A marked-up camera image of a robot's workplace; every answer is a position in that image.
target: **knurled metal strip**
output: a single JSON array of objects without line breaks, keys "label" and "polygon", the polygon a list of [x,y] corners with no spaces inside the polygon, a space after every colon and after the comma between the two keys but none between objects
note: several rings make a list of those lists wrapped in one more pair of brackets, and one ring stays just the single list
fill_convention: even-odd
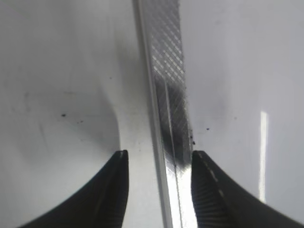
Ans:
[{"label": "knurled metal strip", "polygon": [[193,218],[190,195],[192,140],[185,94],[179,1],[142,0],[141,11],[150,76],[155,83],[164,157],[173,161],[176,178],[180,225],[173,227],[194,227],[193,220],[196,223],[196,219]]}]

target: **glossy white background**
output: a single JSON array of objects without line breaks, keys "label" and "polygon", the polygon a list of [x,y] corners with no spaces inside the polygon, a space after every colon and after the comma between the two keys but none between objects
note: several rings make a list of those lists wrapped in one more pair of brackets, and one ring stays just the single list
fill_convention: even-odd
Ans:
[{"label": "glossy white background", "polygon": [[131,0],[0,0],[1,228],[57,206],[120,148],[123,227],[163,226],[142,56]]},{"label": "glossy white background", "polygon": [[182,0],[180,10],[194,149],[304,223],[304,1]]}]

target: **white surface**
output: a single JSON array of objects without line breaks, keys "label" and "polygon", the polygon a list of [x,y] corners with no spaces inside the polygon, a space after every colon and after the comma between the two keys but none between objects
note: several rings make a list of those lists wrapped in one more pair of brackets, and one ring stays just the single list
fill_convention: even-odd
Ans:
[{"label": "white surface", "polygon": [[123,227],[162,227],[132,1],[0,0],[0,31],[0,227],[52,209],[120,148]]},{"label": "white surface", "polygon": [[180,10],[194,149],[304,223],[304,1],[182,0]]}]

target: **metal strip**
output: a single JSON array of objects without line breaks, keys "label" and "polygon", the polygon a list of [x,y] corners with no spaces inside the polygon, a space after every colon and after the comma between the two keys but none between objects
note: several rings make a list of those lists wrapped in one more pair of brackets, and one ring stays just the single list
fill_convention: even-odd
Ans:
[{"label": "metal strip", "polygon": [[187,116],[178,0],[140,0],[163,184],[165,225],[197,227],[192,204],[192,140]]}]

